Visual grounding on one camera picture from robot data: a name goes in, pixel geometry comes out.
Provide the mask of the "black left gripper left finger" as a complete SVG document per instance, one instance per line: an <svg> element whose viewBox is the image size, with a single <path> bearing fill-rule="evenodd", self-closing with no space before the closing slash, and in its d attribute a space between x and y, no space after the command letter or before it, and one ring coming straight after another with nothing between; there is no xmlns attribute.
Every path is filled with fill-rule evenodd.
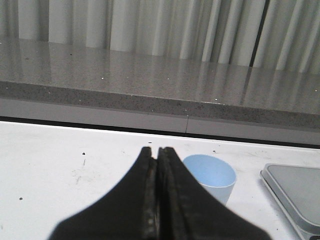
<svg viewBox="0 0 320 240"><path fill-rule="evenodd" d="M51 240L156 240L156 169L143 147L125 176L105 196L61 221Z"/></svg>

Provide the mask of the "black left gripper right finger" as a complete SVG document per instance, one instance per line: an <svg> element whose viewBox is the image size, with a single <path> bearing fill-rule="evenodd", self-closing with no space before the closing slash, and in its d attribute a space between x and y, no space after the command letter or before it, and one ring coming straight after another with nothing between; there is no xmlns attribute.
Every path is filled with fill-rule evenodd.
<svg viewBox="0 0 320 240"><path fill-rule="evenodd" d="M161 240L269 240L263 229L229 210L192 176L171 147L157 157Z"/></svg>

